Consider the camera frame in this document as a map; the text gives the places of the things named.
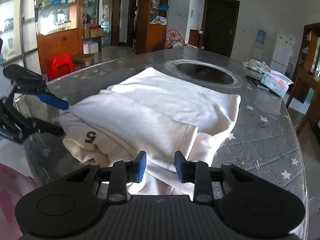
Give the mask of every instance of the gray tablecloth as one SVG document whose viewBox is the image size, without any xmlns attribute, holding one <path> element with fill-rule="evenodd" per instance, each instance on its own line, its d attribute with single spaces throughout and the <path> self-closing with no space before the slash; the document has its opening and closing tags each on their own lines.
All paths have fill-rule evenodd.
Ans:
<svg viewBox="0 0 320 240">
<path fill-rule="evenodd" d="M 217 86 L 190 78 L 175 68 L 174 62 L 181 59 L 221 66 L 234 73 L 239 82 L 233 86 Z M 284 101 L 272 92 L 250 85 L 244 76 L 257 73 L 243 67 L 241 62 L 184 47 L 95 65 L 55 80 L 49 83 L 48 87 L 57 97 L 68 100 L 72 105 L 150 66 L 209 89 L 241 95 L 236 126 L 217 151 L 212 166 L 220 167 L 223 162 L 231 162 L 298 196 L 305 204 L 307 215 L 296 234 L 305 239 L 308 225 L 308 195 L 304 164 L 295 129 Z M 59 120 L 59 111 L 42 104 L 33 96 L 20 97 L 17 105 L 25 115 L 36 116 L 52 123 Z M 30 167 L 41 184 L 83 165 L 64 148 L 61 139 L 49 134 L 37 134 L 25 144 Z M 216 197 L 221 196 L 218 185 L 214 187 L 214 191 Z"/>
</svg>

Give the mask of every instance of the black phone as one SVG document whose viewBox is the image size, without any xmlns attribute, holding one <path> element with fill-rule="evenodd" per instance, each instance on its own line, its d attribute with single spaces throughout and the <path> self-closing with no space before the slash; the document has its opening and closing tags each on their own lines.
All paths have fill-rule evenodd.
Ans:
<svg viewBox="0 0 320 240">
<path fill-rule="evenodd" d="M 257 86 L 258 88 L 264 89 L 266 91 L 271 91 L 268 87 L 266 87 L 264 84 L 261 83 L 259 79 L 256 79 L 251 76 L 245 76 L 245 78 L 251 82 L 253 85 Z"/>
</svg>

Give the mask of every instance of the white refrigerator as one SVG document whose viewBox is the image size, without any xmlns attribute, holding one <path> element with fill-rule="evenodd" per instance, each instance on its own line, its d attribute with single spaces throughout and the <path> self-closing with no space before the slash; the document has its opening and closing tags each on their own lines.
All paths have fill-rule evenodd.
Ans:
<svg viewBox="0 0 320 240">
<path fill-rule="evenodd" d="M 270 69 L 285 74 L 292 51 L 293 38 L 277 33 L 275 51 L 273 53 Z"/>
</svg>

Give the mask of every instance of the pink bag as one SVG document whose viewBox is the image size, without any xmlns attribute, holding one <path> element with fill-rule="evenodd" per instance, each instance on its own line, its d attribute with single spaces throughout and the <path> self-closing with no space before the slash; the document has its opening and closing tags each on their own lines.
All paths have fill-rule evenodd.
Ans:
<svg viewBox="0 0 320 240">
<path fill-rule="evenodd" d="M 20 198 L 36 188 L 32 178 L 0 163 L 0 240 L 17 240 L 22 236 L 14 209 Z"/>
</svg>

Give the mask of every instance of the printed number 5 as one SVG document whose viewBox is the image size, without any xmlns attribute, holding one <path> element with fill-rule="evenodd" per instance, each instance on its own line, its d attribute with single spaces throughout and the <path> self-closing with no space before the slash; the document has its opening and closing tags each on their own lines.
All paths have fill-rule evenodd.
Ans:
<svg viewBox="0 0 320 240">
<path fill-rule="evenodd" d="M 87 133 L 87 138 L 89 138 L 89 140 L 85 140 L 86 143 L 93 143 L 93 141 L 96 138 L 96 133 L 95 132 L 88 132 Z"/>
</svg>

